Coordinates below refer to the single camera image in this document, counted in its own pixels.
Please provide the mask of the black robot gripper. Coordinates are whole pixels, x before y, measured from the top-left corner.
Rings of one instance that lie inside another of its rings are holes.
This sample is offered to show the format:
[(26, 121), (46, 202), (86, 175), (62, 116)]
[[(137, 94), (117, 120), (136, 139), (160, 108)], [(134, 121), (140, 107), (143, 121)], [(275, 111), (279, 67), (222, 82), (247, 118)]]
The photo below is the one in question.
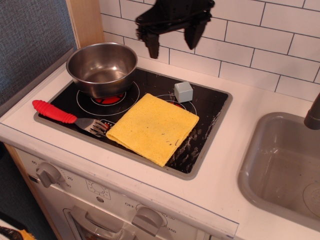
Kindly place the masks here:
[(214, 5), (213, 0), (157, 0), (135, 19), (138, 39), (145, 39), (150, 57), (157, 59), (159, 35), (184, 29), (184, 39), (192, 50), (211, 21)]

